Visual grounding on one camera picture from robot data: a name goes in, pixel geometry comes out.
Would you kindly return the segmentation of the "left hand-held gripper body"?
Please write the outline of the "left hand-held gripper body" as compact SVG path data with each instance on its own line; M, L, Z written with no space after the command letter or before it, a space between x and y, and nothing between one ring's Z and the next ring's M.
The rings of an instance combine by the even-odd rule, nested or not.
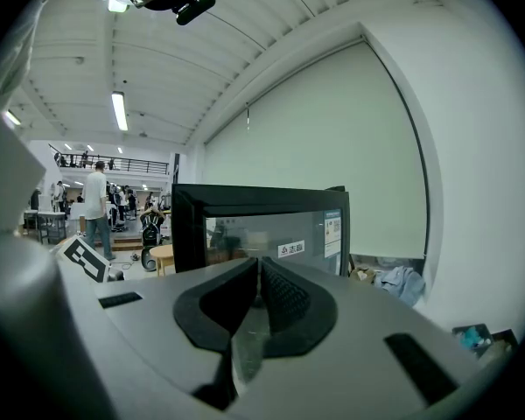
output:
M55 257L59 262L78 265L95 284L124 280L123 271L114 268L107 259L90 248L82 236L73 235L58 244Z

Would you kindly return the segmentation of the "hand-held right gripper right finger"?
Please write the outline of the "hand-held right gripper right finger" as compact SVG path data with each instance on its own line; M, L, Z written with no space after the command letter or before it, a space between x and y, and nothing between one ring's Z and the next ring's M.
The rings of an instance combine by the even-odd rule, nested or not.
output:
M321 286L275 260L261 260L261 296L269 319L265 359L308 354L335 327L338 308Z

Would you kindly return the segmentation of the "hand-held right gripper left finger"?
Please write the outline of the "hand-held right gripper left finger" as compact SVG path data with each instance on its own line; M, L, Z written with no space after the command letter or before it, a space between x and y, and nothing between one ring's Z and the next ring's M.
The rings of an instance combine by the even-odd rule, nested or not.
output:
M179 295L174 319L195 347L224 354L256 298L257 285L257 259L232 264Z

